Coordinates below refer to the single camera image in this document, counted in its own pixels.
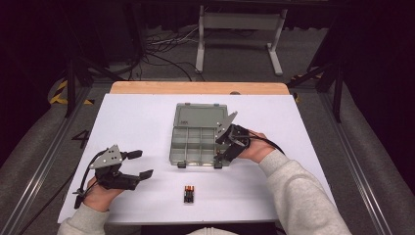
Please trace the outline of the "person's right hand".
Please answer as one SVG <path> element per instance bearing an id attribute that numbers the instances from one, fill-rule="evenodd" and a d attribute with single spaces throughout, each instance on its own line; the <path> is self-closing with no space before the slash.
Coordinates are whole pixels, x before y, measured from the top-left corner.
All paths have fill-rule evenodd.
<path id="1" fill-rule="evenodd" d="M 263 133 L 250 130 L 250 136 L 253 136 L 254 139 L 251 140 L 250 147 L 239 155 L 239 158 L 248 159 L 259 164 L 275 148 L 265 142 L 266 136 Z"/>

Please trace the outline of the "black metal stand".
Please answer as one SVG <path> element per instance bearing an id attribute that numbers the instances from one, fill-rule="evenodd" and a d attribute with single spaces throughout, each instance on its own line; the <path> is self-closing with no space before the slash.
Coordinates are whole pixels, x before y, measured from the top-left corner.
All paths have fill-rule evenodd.
<path id="1" fill-rule="evenodd" d="M 287 83 L 288 88 L 294 88 L 313 77 L 321 74 L 321 78 L 315 84 L 315 89 L 319 93 L 327 93 L 332 85 L 334 87 L 332 112 L 337 122 L 341 121 L 341 100 L 343 92 L 344 72 L 340 64 L 327 64 L 316 69 L 312 69 L 306 74 Z"/>

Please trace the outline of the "grey translucent compartment box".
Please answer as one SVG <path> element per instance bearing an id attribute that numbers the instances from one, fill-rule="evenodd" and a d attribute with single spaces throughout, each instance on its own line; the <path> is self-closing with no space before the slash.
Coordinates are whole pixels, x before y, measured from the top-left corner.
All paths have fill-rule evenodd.
<path id="1" fill-rule="evenodd" d="M 218 162 L 227 145 L 216 143 L 217 123 L 228 116 L 227 106 L 219 104 L 179 103 L 176 105 L 172 128 L 169 161 L 179 168 L 213 166 L 222 168 L 228 162 Z"/>

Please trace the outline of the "white metal stand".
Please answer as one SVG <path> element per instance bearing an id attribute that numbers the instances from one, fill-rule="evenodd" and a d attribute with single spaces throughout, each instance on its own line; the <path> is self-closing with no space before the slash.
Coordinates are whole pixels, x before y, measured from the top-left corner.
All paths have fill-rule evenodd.
<path id="1" fill-rule="evenodd" d="M 276 48 L 283 30 L 288 10 L 283 9 L 278 14 L 245 14 L 245 13 L 213 13 L 208 12 L 205 6 L 199 11 L 199 41 L 196 56 L 197 73 L 204 70 L 205 58 L 205 30 L 209 29 L 247 29 L 247 30 L 273 30 L 274 38 L 266 44 L 266 49 L 277 76 L 283 74 Z"/>

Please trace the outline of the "black tripod stand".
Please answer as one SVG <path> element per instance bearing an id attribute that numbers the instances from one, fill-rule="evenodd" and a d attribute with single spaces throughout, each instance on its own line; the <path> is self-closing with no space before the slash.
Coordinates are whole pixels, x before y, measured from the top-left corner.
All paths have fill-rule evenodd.
<path id="1" fill-rule="evenodd" d="M 63 50 L 65 51 L 67 61 L 67 75 L 68 82 L 68 107 L 66 117 L 70 117 L 74 110 L 83 103 L 83 100 L 77 101 L 76 98 L 76 83 L 83 88 L 92 86 L 94 79 L 90 69 L 95 70 L 99 75 L 108 77 L 113 81 L 122 81 L 122 78 L 112 71 L 101 67 L 92 59 L 86 57 L 82 43 L 79 40 L 79 33 L 73 27 L 70 20 L 69 12 L 75 10 L 75 3 L 80 3 L 82 0 L 56 0 L 57 9 L 61 12 L 58 17 L 61 18 L 61 23 L 58 25 L 60 31 Z"/>

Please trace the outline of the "white table sheet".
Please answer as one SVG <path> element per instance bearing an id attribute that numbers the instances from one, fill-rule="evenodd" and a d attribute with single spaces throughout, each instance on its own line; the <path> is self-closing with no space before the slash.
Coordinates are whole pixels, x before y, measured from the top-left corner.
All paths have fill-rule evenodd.
<path id="1" fill-rule="evenodd" d="M 121 151 L 141 150 L 139 159 L 124 161 L 121 172 L 153 170 L 151 178 L 125 191 L 111 204 L 109 221 L 116 224 L 202 224 L 277 219 L 266 177 L 259 166 L 236 159 L 222 169 L 169 162 L 176 105 L 224 104 L 237 112 L 235 121 L 264 133 L 291 159 L 330 188 L 298 107 L 290 95 L 132 95 L 105 96 L 59 218 L 75 212 L 74 191 L 92 177 L 88 164 L 100 151 L 117 144 Z M 194 203 L 184 203 L 185 186 L 194 186 Z"/>

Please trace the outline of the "aluminium floor rail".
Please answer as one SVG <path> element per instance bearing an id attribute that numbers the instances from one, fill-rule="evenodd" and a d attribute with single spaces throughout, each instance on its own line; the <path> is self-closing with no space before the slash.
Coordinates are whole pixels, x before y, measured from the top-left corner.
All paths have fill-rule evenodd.
<path id="1" fill-rule="evenodd" d="M 324 107 L 325 112 L 329 116 L 330 123 L 342 143 L 348 168 L 351 172 L 353 180 L 357 186 L 359 194 L 368 211 L 372 223 L 378 235 L 392 235 L 391 228 L 382 212 L 379 202 L 372 190 L 370 183 L 358 161 L 356 154 L 346 136 L 346 132 L 340 122 L 338 122 L 332 111 L 332 103 L 330 97 L 326 93 L 319 93 L 319 98 Z"/>
<path id="2" fill-rule="evenodd" d="M 75 95 L 75 103 L 72 107 L 72 110 L 68 117 L 64 117 L 57 133 L 54 135 L 54 138 L 49 145 L 45 155 L 42 158 L 42 161 L 38 165 L 36 171 L 31 176 L 28 181 L 27 186 L 25 187 L 20 199 L 15 206 L 13 212 L 9 216 L 6 224 L 0 230 L 0 235 L 17 235 L 18 229 L 22 224 L 23 218 L 27 214 L 30 206 L 32 205 L 37 193 L 39 192 L 47 174 L 55 161 L 57 152 L 60 150 L 64 138 L 72 125 L 77 113 L 81 109 L 83 102 L 87 98 L 91 88 L 85 87 L 80 88 Z"/>

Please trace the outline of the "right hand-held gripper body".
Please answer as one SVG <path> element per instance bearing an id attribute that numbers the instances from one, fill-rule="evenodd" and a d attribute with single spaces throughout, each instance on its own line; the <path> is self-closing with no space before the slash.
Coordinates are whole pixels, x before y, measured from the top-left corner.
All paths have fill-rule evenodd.
<path id="1" fill-rule="evenodd" d="M 215 143 L 227 145 L 227 149 L 221 153 L 224 155 L 224 161 L 226 161 L 227 153 L 233 152 L 236 159 L 251 144 L 249 131 L 240 125 L 233 124 L 237 114 L 234 112 L 217 123 Z"/>

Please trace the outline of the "person's left hand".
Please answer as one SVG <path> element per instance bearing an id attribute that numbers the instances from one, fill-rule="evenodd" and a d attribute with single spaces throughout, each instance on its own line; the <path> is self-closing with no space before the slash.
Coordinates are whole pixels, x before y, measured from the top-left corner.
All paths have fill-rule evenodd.
<path id="1" fill-rule="evenodd" d="M 120 195 L 122 189 L 106 189 L 99 185 L 96 177 L 92 177 L 87 184 L 89 191 L 86 194 L 83 204 L 97 212 L 107 212 L 112 201 Z"/>

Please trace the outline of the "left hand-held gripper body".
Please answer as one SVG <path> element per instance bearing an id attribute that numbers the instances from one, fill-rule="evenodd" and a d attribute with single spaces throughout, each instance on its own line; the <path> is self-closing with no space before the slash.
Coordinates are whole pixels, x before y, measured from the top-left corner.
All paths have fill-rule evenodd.
<path id="1" fill-rule="evenodd" d="M 122 173 L 119 169 L 127 152 L 121 152 L 117 144 L 97 154 L 89 164 L 95 170 L 98 184 L 106 189 L 135 190 L 140 178 L 137 175 Z"/>

